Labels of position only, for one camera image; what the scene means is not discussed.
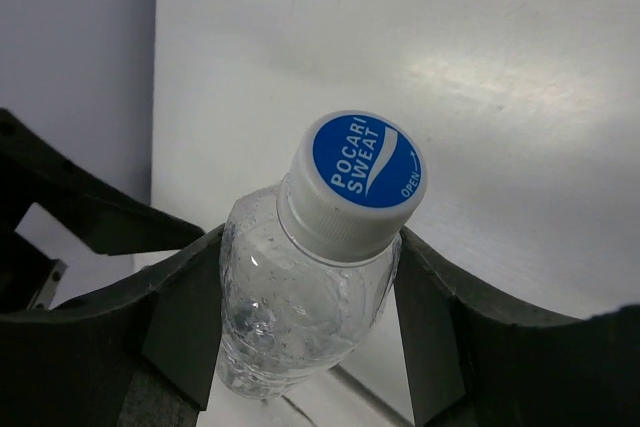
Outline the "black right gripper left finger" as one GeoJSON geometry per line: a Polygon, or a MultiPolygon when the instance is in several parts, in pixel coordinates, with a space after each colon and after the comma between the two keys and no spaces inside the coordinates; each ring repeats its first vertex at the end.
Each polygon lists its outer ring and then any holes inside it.
{"type": "Polygon", "coordinates": [[[1,318],[5,426],[193,426],[221,337],[213,230],[52,310],[1,318]]]}

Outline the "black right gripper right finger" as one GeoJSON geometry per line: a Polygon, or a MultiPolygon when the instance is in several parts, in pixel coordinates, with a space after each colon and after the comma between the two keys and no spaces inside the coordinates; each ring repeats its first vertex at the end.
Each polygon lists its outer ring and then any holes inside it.
{"type": "Polygon", "coordinates": [[[517,299],[402,231],[395,298],[418,426],[635,426],[639,309],[579,320],[517,299]]]}

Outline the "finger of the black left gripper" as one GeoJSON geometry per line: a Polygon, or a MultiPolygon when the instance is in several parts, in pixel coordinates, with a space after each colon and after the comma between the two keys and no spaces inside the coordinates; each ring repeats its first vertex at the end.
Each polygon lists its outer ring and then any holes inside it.
{"type": "Polygon", "coordinates": [[[89,249],[125,255],[181,249],[204,234],[78,167],[1,110],[1,242],[37,204],[89,249]]]}

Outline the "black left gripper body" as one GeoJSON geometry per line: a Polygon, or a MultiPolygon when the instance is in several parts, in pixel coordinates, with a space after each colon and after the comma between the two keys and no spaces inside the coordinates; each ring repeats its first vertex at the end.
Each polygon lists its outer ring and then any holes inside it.
{"type": "Polygon", "coordinates": [[[1,311],[49,309],[67,265],[22,237],[17,227],[30,205],[1,202],[1,311]]]}

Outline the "clear bottle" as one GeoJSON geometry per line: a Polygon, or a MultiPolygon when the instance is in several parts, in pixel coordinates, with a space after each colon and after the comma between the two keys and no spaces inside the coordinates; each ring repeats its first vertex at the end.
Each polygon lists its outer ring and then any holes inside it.
{"type": "Polygon", "coordinates": [[[361,345],[426,185],[419,148],[394,123],[362,111],[315,121],[284,178],[237,200],[224,226],[223,384],[278,397],[361,345]]]}

